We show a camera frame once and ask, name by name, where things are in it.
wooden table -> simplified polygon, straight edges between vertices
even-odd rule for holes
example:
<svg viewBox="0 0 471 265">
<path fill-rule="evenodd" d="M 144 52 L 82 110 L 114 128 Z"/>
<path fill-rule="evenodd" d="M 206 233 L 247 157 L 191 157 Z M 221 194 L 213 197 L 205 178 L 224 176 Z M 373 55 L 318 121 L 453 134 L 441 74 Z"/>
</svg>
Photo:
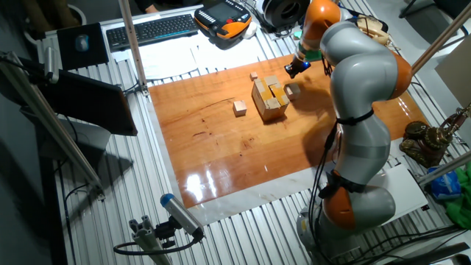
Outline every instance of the wooden table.
<svg viewBox="0 0 471 265">
<path fill-rule="evenodd" d="M 149 89 L 187 208 L 319 162 L 336 117 L 330 78 L 318 62 L 290 79 L 284 65 L 291 59 L 279 57 Z M 290 103 L 286 117 L 263 123 L 251 97 L 253 71 L 259 78 L 275 74 L 282 85 L 300 86 L 300 97 Z M 247 114 L 238 118 L 233 113 L 237 100 L 247 104 Z M 407 93 L 373 107 L 392 140 L 403 136 L 410 121 L 425 121 Z"/>
</svg>

monitor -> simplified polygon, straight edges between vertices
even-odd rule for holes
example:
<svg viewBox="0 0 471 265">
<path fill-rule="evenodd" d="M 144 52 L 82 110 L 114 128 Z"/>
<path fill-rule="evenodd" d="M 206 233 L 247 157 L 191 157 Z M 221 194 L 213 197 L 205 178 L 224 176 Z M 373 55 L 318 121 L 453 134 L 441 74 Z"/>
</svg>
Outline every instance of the monitor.
<svg viewBox="0 0 471 265">
<path fill-rule="evenodd" d="M 30 73 L 44 75 L 44 64 L 20 58 Z M 86 121 L 117 135 L 137 135 L 127 100 L 120 87 L 59 70 L 56 84 L 38 88 L 56 113 Z M 14 102 L 25 105 L 14 92 L 0 88 Z"/>
</svg>

keyboard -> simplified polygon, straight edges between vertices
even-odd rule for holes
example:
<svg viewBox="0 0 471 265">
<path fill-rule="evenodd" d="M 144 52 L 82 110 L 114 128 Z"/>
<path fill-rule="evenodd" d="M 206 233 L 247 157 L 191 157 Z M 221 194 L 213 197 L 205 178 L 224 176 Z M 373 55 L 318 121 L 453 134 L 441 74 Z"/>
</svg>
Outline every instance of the keyboard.
<svg viewBox="0 0 471 265">
<path fill-rule="evenodd" d="M 136 24 L 134 28 L 139 46 L 198 33 L 194 19 L 189 14 Z M 130 47 L 124 27 L 109 29 L 106 36 L 112 52 L 124 51 Z"/>
</svg>

green object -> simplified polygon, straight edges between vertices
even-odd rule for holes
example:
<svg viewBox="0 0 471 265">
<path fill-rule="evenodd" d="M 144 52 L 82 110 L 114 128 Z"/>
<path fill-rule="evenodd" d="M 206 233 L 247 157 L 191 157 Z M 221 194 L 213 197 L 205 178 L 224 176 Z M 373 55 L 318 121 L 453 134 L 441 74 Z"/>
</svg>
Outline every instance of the green object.
<svg viewBox="0 0 471 265">
<path fill-rule="evenodd" d="M 308 62 L 314 62 L 322 59 L 322 53 L 320 50 L 317 51 L 307 51 L 305 60 Z"/>
<path fill-rule="evenodd" d="M 304 61 L 315 62 L 322 59 L 322 53 L 321 53 L 321 50 L 319 49 L 307 50 L 307 49 L 304 49 L 301 43 L 297 45 L 297 49 L 305 55 Z"/>
<path fill-rule="evenodd" d="M 293 35 L 294 35 L 295 40 L 300 40 L 302 36 L 302 31 L 295 32 Z"/>
<path fill-rule="evenodd" d="M 447 213 L 452 221 L 465 229 L 471 229 L 471 162 L 466 164 L 466 171 L 455 169 L 461 185 L 461 197 L 446 202 Z"/>
</svg>

orange handheld controller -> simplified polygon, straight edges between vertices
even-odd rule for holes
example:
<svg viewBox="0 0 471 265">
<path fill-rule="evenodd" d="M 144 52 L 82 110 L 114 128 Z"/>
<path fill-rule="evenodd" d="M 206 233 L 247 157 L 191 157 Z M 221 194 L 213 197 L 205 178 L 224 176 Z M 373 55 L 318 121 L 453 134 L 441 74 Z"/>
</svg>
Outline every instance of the orange handheld controller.
<svg viewBox="0 0 471 265">
<path fill-rule="evenodd" d="M 252 16 L 249 10 L 231 0 L 216 1 L 199 8 L 195 21 L 212 36 L 222 39 L 237 38 L 249 26 Z"/>
</svg>

